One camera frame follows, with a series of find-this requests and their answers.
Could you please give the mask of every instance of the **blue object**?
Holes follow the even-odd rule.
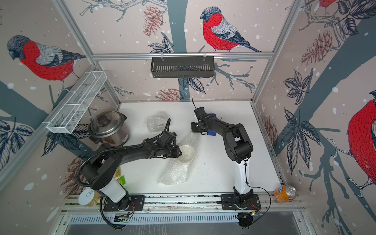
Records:
[[[208,130],[208,135],[216,135],[217,133],[213,130]]]

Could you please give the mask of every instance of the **white tabletop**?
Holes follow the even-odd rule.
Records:
[[[280,182],[271,161],[261,131],[248,101],[195,102],[203,106],[206,113],[215,113],[221,120],[244,125],[254,150],[249,159],[251,186],[274,191]],[[158,132],[150,133],[146,121],[149,116],[165,111],[171,118],[170,131],[177,134],[179,144],[191,131],[191,122],[197,121],[191,102],[136,102],[122,103],[119,112],[127,116],[126,124],[130,138],[126,145],[139,144]],[[123,164],[121,174],[125,176],[124,187],[129,193],[222,193],[233,192],[234,164],[224,149],[222,136],[200,136],[195,156],[195,168],[188,181],[177,185],[157,183],[169,159],[142,159]]]

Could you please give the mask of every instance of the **bubble wrap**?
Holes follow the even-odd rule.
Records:
[[[178,158],[171,158],[166,169],[160,175],[157,183],[165,185],[174,185],[188,180],[192,169],[194,168],[197,146],[200,133],[190,133],[179,145],[182,155]]]
[[[164,130],[167,120],[168,117],[165,112],[158,112],[147,119],[146,125],[150,132],[159,132]]]

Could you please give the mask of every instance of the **red bird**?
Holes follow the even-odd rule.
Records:
[[[376,99],[376,91],[370,94]],[[357,185],[353,179],[347,179],[359,189],[360,194],[357,196],[363,197],[363,189],[368,185],[376,184],[376,100],[369,101],[351,118],[347,135],[350,151],[335,148],[353,157],[367,174],[368,180],[362,186]]]
[[[216,50],[227,50],[228,52],[235,47],[246,47],[255,52],[259,50],[251,47],[235,28],[223,17],[218,7],[211,6],[206,8],[200,19],[203,19],[203,34],[206,42]]]
[[[86,58],[78,53],[67,52],[58,47],[46,46],[17,35],[7,44],[12,59],[19,58],[35,75],[45,80],[59,80],[64,88],[64,79],[73,72],[78,60]]]

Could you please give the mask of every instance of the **rice cooker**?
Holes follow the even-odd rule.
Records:
[[[106,111],[96,116],[89,125],[90,139],[94,143],[123,145],[129,138],[129,128],[124,123],[127,117],[116,111]]]

